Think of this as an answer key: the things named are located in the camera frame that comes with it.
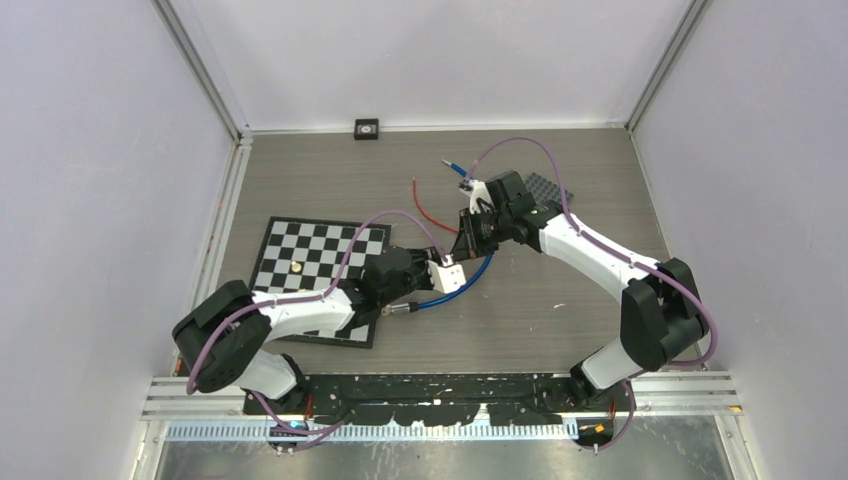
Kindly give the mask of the blue cable lock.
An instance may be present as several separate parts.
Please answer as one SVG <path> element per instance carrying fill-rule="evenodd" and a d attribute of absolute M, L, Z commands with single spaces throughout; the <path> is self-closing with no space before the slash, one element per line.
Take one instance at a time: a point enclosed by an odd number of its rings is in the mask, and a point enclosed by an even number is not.
<path fill-rule="evenodd" d="M 466 280 L 466 284 L 464 286 L 462 286 L 457 292 L 454 292 L 454 293 L 451 293 L 451 294 L 444 294 L 439 298 L 436 298 L 436 299 L 433 299 L 433 300 L 428 300 L 428 301 L 425 301 L 423 303 L 410 301 L 410 302 L 402 302 L 402 303 L 395 304 L 395 305 L 387 305 L 382 309 L 381 313 L 383 315 L 414 313 L 414 312 L 417 312 L 421 309 L 433 308 L 433 307 L 440 306 L 440 305 L 443 305 L 445 303 L 448 303 L 452 300 L 455 300 L 458 297 L 460 297 L 463 293 L 468 291 L 472 286 L 474 286 L 480 280 L 480 278 L 483 276 L 483 274 L 486 272 L 486 270 L 490 266 L 491 261 L 492 261 L 492 256 L 486 257 L 483 260 L 483 262 L 481 263 L 481 265 L 479 266 L 479 268 L 476 270 L 476 272 L 469 279 Z"/>

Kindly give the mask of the red cable padlock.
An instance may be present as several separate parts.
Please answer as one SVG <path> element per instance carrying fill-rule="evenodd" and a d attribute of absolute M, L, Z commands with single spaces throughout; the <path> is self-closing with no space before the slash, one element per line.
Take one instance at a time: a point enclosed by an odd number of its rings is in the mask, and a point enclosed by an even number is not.
<path fill-rule="evenodd" d="M 438 227 L 438 228 L 440 228 L 440 229 L 442 229 L 442 230 L 444 230 L 444 231 L 447 231 L 447 232 L 450 232 L 450 233 L 454 233 L 454 234 L 458 233 L 458 229 L 457 229 L 457 228 L 454 228 L 454 227 L 449 226 L 449 225 L 447 225 L 447 224 L 445 224 L 445 223 L 443 223 L 443 222 L 440 222 L 439 220 L 437 220 L 437 219 L 435 219 L 433 216 L 431 216 L 431 215 L 430 215 L 430 214 L 429 214 L 429 213 L 428 213 L 428 212 L 427 212 L 427 211 L 423 208 L 423 206 L 422 206 L 422 204 L 421 204 L 421 202 L 420 202 L 420 199 L 419 199 L 419 195 L 418 195 L 418 186 L 417 186 L 417 179 L 416 179 L 415 177 L 413 177 L 413 178 L 412 178 L 412 181 L 411 181 L 411 191 L 412 191 L 412 199 L 413 199 L 414 205 L 415 205 L 415 207 L 416 207 L 416 209 L 417 209 L 418 213 L 419 213 L 419 214 L 420 214 L 420 215 L 421 215 L 424 219 L 426 219 L 426 220 L 427 220 L 428 222 L 430 222 L 432 225 L 434 225 L 434 226 L 436 226 L 436 227 Z"/>

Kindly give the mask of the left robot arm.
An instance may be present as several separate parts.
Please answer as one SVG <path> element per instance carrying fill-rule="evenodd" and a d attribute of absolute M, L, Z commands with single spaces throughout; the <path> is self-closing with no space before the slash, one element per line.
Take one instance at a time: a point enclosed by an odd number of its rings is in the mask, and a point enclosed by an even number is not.
<path fill-rule="evenodd" d="M 320 290 L 268 293 L 251 291 L 241 280 L 229 281 L 172 330 L 189 368 L 186 392 L 237 386 L 263 395 L 284 414 L 296 413 L 307 398 L 303 376 L 290 357 L 264 351 L 267 343 L 367 325 L 417 290 L 445 293 L 456 284 L 455 265 L 435 248 L 391 246 L 368 259 L 359 276 Z"/>

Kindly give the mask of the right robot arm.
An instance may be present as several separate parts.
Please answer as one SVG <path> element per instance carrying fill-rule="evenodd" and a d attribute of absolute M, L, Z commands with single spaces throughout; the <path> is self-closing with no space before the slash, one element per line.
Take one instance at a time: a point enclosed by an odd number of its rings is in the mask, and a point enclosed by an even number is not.
<path fill-rule="evenodd" d="M 611 388 L 643 372 L 654 372 L 707 336 L 694 276 L 683 261 L 637 255 L 598 234 L 556 200 L 540 201 L 515 171 L 488 181 L 464 179 L 469 198 L 459 214 L 451 249 L 455 260 L 493 254 L 513 241 L 575 268 L 609 293 L 620 307 L 618 336 L 578 362 L 554 401 L 596 410 Z"/>

